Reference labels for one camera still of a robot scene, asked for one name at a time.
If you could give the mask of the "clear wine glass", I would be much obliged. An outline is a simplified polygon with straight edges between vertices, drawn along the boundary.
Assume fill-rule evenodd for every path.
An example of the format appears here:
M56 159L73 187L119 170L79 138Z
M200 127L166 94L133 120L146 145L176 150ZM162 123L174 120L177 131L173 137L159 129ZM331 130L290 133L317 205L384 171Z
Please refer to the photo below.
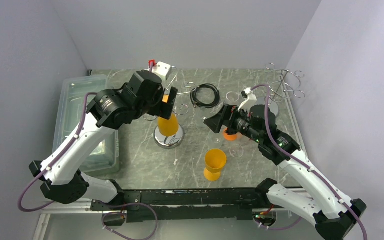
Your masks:
M229 148L229 154L233 157L233 158L241 158L244 154L244 148L242 145L240 144L233 144L230 148Z
M219 134L212 134L208 140L211 148L219 149L222 146L223 139Z

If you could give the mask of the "yellow wine glass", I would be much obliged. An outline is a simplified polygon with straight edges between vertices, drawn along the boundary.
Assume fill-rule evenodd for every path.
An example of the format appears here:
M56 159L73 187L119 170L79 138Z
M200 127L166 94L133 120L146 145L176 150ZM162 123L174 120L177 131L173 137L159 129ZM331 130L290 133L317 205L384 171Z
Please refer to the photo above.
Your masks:
M162 117L158 117L157 127L159 129L159 132L165 137L170 137L175 135L179 130L179 123L175 113L172 112L170 119L164 119Z

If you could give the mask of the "orange wine glass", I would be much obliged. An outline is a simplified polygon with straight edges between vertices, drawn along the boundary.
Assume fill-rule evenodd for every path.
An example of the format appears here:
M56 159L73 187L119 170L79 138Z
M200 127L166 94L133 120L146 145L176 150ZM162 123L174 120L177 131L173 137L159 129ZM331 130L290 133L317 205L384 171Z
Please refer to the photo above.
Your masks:
M233 142L233 141L238 141L242 138L242 135L240 133L235 133L235 134L228 134L227 129L225 128L222 130L222 136L224 137L225 140Z

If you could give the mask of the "yellow-orange wine glass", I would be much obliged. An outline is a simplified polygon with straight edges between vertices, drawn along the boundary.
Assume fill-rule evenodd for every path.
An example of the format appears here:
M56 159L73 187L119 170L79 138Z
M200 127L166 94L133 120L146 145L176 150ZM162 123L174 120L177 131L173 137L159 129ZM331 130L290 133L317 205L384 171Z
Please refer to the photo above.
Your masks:
M222 169L227 163L226 154L220 149L210 149L204 156L205 168L203 175L208 181L216 181L220 178Z

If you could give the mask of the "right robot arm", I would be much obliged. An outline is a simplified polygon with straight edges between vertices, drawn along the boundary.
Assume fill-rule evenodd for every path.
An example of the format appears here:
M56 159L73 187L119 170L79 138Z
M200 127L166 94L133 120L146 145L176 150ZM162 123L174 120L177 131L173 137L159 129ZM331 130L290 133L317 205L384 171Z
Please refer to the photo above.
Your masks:
M334 186L312 164L301 146L277 128L276 116L264 105L249 111L224 104L220 111L204 120L214 133L222 127L228 135L241 134L258 144L259 152L292 176L309 197L283 187L271 178L256 188L256 203L267 208L281 206L311 223L325 240L343 240L367 209L363 200L352 199Z

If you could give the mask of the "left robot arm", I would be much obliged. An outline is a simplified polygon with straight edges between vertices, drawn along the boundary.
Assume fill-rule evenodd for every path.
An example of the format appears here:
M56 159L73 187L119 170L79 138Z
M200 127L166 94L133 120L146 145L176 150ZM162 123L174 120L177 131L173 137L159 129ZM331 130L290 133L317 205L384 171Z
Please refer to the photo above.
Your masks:
M81 198L103 202L117 210L124 203L124 192L115 180L101 180L80 170L80 166L97 146L143 115L170 119L178 89L170 89L163 101L163 83L171 71L140 70L118 89L105 89L83 108L79 124L59 148L46 160L33 161L29 168L48 200L71 204Z

